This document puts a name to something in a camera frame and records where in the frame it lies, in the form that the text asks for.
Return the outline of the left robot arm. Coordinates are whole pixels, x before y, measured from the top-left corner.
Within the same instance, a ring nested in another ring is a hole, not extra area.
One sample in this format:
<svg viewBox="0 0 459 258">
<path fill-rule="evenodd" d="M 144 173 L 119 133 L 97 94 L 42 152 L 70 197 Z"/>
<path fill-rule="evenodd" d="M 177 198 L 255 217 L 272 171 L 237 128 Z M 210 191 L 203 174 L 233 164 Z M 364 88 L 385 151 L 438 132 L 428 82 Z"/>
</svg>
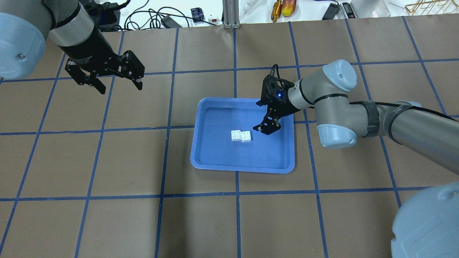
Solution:
<svg viewBox="0 0 459 258">
<path fill-rule="evenodd" d="M 116 54 L 78 0 L 2 0 L 0 4 L 1 77 L 30 76 L 51 38 L 68 56 L 65 70 L 79 85 L 101 94 L 100 76 L 117 76 L 142 90 L 145 66 L 133 51 Z"/>
</svg>

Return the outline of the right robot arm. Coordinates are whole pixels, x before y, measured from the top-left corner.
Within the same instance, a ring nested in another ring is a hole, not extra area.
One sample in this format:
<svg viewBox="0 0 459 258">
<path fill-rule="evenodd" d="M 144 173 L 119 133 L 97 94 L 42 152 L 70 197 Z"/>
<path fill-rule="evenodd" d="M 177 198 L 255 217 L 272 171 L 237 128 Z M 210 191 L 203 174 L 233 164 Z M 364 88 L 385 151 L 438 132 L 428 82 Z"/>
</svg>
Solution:
<svg viewBox="0 0 459 258">
<path fill-rule="evenodd" d="M 269 135 L 281 129 L 280 119 L 313 108 L 320 143 L 348 148 L 357 138 L 389 137 L 393 142 L 458 174 L 459 124 L 414 101 L 350 102 L 358 82 L 345 60 L 326 64 L 294 83 L 280 78 L 277 65 L 262 83 L 258 106 L 266 106 L 255 131 Z M 421 190 L 399 209 L 392 225 L 394 258 L 458 257 L 458 183 Z"/>
</svg>

